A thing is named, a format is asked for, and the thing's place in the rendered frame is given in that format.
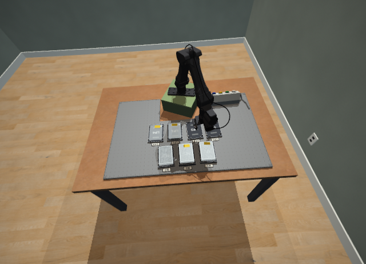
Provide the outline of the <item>grey control panel with coloured buttons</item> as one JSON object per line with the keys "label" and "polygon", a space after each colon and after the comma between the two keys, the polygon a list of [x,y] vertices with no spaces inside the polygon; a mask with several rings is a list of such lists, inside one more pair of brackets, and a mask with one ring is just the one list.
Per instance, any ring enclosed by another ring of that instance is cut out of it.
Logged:
{"label": "grey control panel with coloured buttons", "polygon": [[[230,105],[230,104],[239,103],[240,102],[240,97],[242,99],[242,96],[241,96],[240,92],[235,91],[235,90],[226,91],[226,92],[219,92],[219,93],[211,93],[211,94],[213,94],[213,96],[214,96],[214,103],[218,103],[220,105]],[[246,103],[246,105],[249,109],[249,106],[248,106],[247,103]]]}

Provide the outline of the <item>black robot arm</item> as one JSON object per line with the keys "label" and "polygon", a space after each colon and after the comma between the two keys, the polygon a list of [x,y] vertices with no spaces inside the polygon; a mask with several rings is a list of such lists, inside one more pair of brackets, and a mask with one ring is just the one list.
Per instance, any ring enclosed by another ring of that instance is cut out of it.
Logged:
{"label": "black robot arm", "polygon": [[[193,58],[193,50],[195,58]],[[169,87],[168,95],[196,96],[197,106],[200,111],[200,124],[204,124],[205,131],[209,132],[214,128],[213,125],[218,121],[218,118],[211,106],[214,102],[214,96],[206,86],[202,75],[199,59],[201,55],[201,50],[194,46],[193,49],[189,47],[176,52],[179,62],[179,70],[174,83],[176,87]],[[186,88],[186,85],[189,83],[189,71],[193,80],[194,89]],[[205,93],[212,102],[207,98]]]}

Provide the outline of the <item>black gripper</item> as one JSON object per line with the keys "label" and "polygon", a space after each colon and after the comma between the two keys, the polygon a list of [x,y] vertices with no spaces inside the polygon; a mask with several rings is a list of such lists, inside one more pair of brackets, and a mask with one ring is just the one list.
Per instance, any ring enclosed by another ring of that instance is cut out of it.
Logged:
{"label": "black gripper", "polygon": [[197,130],[198,129],[198,125],[201,125],[200,124],[200,121],[199,121],[199,115],[198,116],[195,116],[195,118],[192,119],[192,122],[193,122],[193,126],[194,128]]}

